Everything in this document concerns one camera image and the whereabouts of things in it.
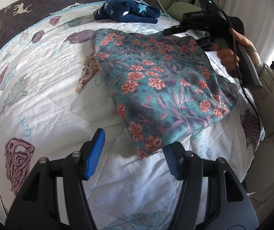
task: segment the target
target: green pillow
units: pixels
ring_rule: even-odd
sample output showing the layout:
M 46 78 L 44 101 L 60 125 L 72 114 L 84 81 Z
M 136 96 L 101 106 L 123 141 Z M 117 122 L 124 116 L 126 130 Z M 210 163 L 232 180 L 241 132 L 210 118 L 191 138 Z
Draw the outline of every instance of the green pillow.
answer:
M 184 13 L 196 11 L 201 11 L 201 8 L 185 2 L 175 2 L 167 9 L 166 12 L 173 19 L 177 21 L 182 21 Z

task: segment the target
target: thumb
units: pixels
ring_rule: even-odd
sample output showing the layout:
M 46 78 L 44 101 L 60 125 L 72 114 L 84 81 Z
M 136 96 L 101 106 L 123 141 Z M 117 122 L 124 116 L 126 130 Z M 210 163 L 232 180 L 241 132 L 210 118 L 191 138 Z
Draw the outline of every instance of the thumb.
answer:
M 242 44 L 245 47 L 253 47 L 253 43 L 248 40 L 245 36 L 242 34 L 236 32 L 234 29 L 230 28 L 230 34 L 235 36 L 235 39 L 238 43 Z

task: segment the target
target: hand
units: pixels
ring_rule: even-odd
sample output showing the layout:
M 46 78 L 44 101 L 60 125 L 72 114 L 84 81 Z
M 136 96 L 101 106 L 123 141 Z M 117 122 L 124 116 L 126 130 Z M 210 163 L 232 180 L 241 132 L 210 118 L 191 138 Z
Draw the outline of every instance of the hand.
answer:
M 237 33 L 234 29 L 230 29 L 230 33 L 235 35 L 235 39 L 238 43 L 242 44 L 244 47 L 247 48 L 248 54 L 251 57 L 251 60 L 256 68 L 256 71 L 258 74 L 263 69 L 263 64 L 261 62 L 261 59 L 259 57 L 258 52 L 256 51 L 253 43 L 248 40 L 245 36 L 243 36 L 240 33 Z M 236 56 L 236 62 L 234 58 L 234 53 L 231 49 L 221 49 L 221 47 L 217 44 L 213 45 L 213 50 L 218 53 L 219 59 L 221 59 L 222 65 L 226 68 L 227 73 L 233 77 L 236 78 L 236 66 L 239 66 L 239 57 Z

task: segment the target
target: person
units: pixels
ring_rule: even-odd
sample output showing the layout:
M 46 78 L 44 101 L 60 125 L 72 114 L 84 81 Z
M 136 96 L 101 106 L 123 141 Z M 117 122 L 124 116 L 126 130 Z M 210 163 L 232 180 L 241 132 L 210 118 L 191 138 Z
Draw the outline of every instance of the person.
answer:
M 230 29 L 230 33 L 235 35 L 237 42 L 246 47 L 262 82 L 262 87 L 254 87 L 249 90 L 253 95 L 254 103 L 265 130 L 264 142 L 270 144 L 274 148 L 274 70 L 261 62 L 256 48 L 249 39 L 235 30 Z M 235 68 L 239 65 L 238 56 L 234 56 L 233 51 L 230 49 L 221 49 L 217 44 L 214 44 L 213 49 L 217 52 L 217 55 L 221 60 L 222 65 L 226 68 L 227 73 L 232 77 L 236 77 Z M 273 198 L 273 196 L 274 183 L 269 187 L 262 189 L 262 191 L 257 191 L 250 196 L 250 198 L 257 211 L 261 205 L 265 205 L 265 202 L 270 198 Z M 267 206 L 270 207 L 270 209 L 266 210 L 266 214 L 269 215 L 271 210 L 274 208 L 274 203 L 267 203 Z

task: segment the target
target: black handheld device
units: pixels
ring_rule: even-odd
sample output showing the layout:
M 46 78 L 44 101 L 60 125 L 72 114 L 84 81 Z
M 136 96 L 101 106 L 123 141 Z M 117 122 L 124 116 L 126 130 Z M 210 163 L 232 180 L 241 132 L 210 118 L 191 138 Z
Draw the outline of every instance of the black handheld device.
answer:
M 187 30 L 200 30 L 209 32 L 209 37 L 197 40 L 204 51 L 211 51 L 213 43 L 221 48 L 230 48 L 239 57 L 239 68 L 236 76 L 242 81 L 244 87 L 262 86 L 253 62 L 247 49 L 235 41 L 229 29 L 245 35 L 243 22 L 237 17 L 227 16 L 222 8 L 212 0 L 199 0 L 202 11 L 185 13 L 180 25 L 173 26 L 163 31 L 164 35 L 184 33 Z

